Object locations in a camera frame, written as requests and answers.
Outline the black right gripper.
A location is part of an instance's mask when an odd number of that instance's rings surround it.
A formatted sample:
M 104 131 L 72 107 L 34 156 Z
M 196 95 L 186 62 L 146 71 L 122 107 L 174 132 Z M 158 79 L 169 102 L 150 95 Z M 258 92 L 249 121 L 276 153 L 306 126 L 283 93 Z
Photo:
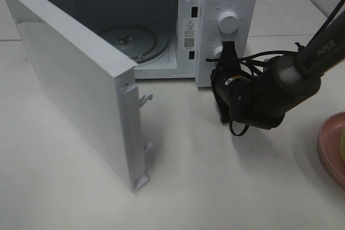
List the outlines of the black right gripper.
M 222 52 L 211 74 L 211 88 L 222 123 L 252 123 L 252 81 L 240 67 L 233 41 L 222 42 Z

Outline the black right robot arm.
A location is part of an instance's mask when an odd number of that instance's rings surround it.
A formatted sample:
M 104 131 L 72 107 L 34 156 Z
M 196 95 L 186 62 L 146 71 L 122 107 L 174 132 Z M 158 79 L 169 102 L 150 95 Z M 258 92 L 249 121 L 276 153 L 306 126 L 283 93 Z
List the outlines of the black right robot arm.
M 239 58 L 234 42 L 224 41 L 211 72 L 211 90 L 220 121 L 265 130 L 278 127 L 285 114 L 315 95 L 325 72 L 344 61 L 344 0 L 305 46 L 298 50 L 266 51 Z

